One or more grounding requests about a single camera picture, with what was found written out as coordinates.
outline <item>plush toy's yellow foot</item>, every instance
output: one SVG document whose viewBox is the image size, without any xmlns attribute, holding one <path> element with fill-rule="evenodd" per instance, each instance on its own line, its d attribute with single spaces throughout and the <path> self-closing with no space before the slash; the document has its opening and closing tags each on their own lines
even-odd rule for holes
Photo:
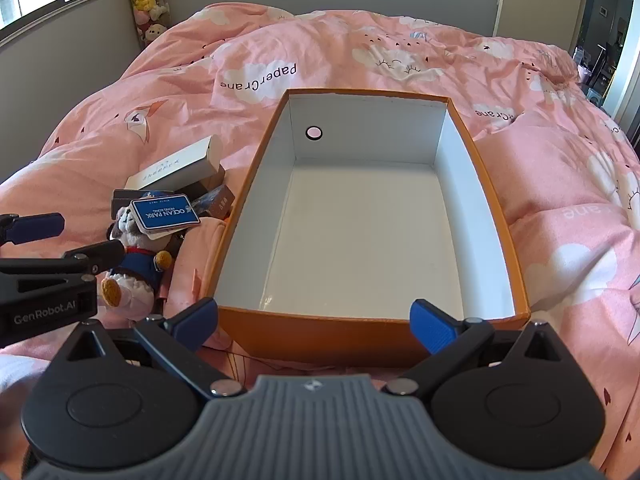
<svg viewBox="0 0 640 480">
<path fill-rule="evenodd" d="M 167 270 L 169 267 L 171 267 L 172 261 L 173 259 L 171 257 L 171 254 L 169 254 L 167 251 L 160 251 L 154 257 L 154 262 L 156 263 L 156 267 L 159 270 Z"/>
<path fill-rule="evenodd" d="M 120 285 L 118 285 L 118 282 L 113 278 L 103 279 L 102 283 L 100 284 L 100 291 L 107 305 L 116 307 L 120 304 L 120 300 L 122 299 L 122 291 L 120 290 Z"/>
</svg>

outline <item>white door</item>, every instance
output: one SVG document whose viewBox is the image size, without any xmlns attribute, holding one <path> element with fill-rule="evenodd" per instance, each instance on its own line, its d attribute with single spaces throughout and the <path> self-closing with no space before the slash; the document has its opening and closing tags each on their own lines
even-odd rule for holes
<svg viewBox="0 0 640 480">
<path fill-rule="evenodd" d="M 574 47 L 582 0 L 500 0 L 494 36 Z"/>
</svg>

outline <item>pink bedding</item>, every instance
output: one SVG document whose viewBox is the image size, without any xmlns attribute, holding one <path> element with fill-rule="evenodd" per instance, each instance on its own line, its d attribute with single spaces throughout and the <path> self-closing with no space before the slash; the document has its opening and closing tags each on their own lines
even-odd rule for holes
<svg viewBox="0 0 640 480">
<path fill-rule="evenodd" d="M 568 54 L 539 43 L 363 11 L 292 16 L 258 5 L 210 6 L 79 104 L 40 158 L 0 186 L 3 212 L 66 218 L 61 237 L 5 246 L 0 255 L 58 256 L 104 239 L 114 188 L 210 134 L 223 140 L 222 163 L 237 192 L 286 88 L 450 96 L 500 197 L 534 316 L 554 324 L 606 405 L 593 463 L 625 478 L 640 451 L 640 166 L 624 133 L 576 82 Z M 202 293 L 223 228 L 207 222 L 188 234 L 169 312 Z M 62 338 L 8 352 L 47 357 Z M 207 358 L 242 381 L 272 368 L 292 372 L 247 357 L 223 333 L 209 343 L 228 351 L 209 350 Z M 306 373 L 300 368 L 295 373 Z"/>
</svg>

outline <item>orange box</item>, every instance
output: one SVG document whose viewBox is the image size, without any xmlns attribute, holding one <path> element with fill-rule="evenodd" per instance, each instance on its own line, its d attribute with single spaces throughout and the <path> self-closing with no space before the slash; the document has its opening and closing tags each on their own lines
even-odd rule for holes
<svg viewBox="0 0 640 480">
<path fill-rule="evenodd" d="M 259 358 L 404 367 L 413 300 L 530 316 L 495 190 L 448 98 L 291 89 L 215 256 L 220 325 Z"/>
</svg>

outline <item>gray ribbed plate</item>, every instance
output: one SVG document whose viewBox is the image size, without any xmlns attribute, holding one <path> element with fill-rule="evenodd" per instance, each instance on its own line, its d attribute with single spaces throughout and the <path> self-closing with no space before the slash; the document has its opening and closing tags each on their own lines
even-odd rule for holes
<svg viewBox="0 0 640 480">
<path fill-rule="evenodd" d="M 367 375 L 261 376 L 210 401 L 185 439 L 117 472 L 38 466 L 28 480 L 604 480 L 586 460 L 548 472 L 489 466 L 449 444 L 421 403 L 375 390 Z"/>
</svg>

